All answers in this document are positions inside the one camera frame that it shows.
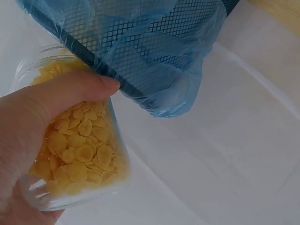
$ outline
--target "wooden surface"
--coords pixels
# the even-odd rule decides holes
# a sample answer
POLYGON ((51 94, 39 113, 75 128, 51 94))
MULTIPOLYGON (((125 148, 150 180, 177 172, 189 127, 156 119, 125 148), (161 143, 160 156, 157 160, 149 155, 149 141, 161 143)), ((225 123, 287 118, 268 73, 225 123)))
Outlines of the wooden surface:
POLYGON ((300 0, 248 0, 300 37, 300 0))

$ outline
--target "fingernail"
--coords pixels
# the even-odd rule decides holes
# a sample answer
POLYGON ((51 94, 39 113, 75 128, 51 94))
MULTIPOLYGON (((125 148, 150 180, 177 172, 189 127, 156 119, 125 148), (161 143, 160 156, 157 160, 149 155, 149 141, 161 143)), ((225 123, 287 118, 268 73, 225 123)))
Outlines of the fingernail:
POLYGON ((117 80, 112 79, 108 76, 101 76, 101 80, 102 80, 103 84, 108 88, 119 89, 119 87, 120 87, 120 83, 117 80))

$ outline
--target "white table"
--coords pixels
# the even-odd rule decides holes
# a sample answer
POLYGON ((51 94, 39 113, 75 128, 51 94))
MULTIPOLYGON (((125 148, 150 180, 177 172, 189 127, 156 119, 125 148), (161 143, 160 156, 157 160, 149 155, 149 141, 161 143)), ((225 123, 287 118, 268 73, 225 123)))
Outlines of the white table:
MULTIPOLYGON (((55 40, 8 0, 0 19, 12 24, 0 27, 4 95, 20 60, 55 40)), ((112 98, 133 163, 131 185, 66 210, 60 222, 298 225, 299 86, 299 38, 241 0, 205 59, 189 113, 159 120, 121 94, 112 98)))

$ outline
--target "plastic wrap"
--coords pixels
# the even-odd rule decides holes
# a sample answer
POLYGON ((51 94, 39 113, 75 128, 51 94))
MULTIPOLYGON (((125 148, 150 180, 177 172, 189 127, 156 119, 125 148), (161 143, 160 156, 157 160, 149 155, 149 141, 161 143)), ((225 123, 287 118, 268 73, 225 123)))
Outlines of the plastic wrap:
POLYGON ((124 95, 155 117, 190 109, 203 58, 226 18, 221 0, 17 1, 93 70, 120 81, 124 95))

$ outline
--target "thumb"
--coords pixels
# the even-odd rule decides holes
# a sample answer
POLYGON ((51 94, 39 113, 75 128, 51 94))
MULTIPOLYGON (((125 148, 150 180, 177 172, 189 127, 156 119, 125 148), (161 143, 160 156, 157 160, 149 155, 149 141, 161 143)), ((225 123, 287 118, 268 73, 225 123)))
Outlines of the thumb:
POLYGON ((53 118, 82 101, 105 99, 119 86, 112 78, 76 71, 0 98, 0 193, 28 171, 53 118))

